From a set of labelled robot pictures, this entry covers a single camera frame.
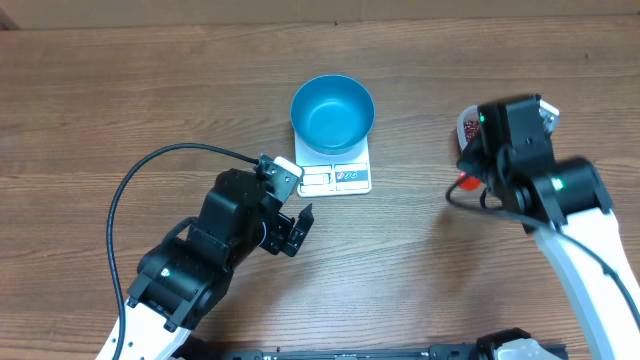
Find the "red measuring scoop blue handle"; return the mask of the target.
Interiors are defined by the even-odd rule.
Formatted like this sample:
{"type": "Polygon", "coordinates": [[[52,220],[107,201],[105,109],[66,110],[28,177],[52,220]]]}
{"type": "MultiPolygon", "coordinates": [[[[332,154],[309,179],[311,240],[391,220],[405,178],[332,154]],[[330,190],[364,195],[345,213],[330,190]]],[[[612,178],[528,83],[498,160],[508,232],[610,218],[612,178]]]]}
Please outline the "red measuring scoop blue handle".
{"type": "Polygon", "coordinates": [[[464,191],[472,192],[480,187],[482,181],[476,177],[461,173],[457,179],[458,187],[464,191]]]}

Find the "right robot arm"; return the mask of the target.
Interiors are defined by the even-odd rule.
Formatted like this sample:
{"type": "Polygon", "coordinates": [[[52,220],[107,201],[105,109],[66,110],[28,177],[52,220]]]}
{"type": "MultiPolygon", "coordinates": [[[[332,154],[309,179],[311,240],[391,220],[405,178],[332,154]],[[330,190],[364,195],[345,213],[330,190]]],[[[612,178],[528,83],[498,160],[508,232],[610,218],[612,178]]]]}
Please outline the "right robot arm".
{"type": "Polygon", "coordinates": [[[613,201],[596,167],[583,157],[556,160],[552,135],[559,110],[539,94],[474,105],[478,135],[457,127],[462,176],[485,184],[500,204],[475,212],[520,223],[547,258],[595,359],[639,356],[639,284],[625,255],[613,201]]]}

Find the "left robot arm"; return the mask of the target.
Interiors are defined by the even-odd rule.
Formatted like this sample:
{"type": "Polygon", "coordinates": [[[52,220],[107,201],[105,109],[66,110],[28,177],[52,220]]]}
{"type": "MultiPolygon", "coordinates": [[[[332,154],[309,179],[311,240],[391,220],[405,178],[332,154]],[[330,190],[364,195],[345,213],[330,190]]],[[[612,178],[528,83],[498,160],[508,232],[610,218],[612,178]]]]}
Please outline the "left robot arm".
{"type": "Polygon", "coordinates": [[[281,208],[303,176],[295,165],[220,173],[201,211],[146,253],[101,359],[168,359],[226,295],[236,268],[256,248],[293,257],[314,218],[281,208]]]}

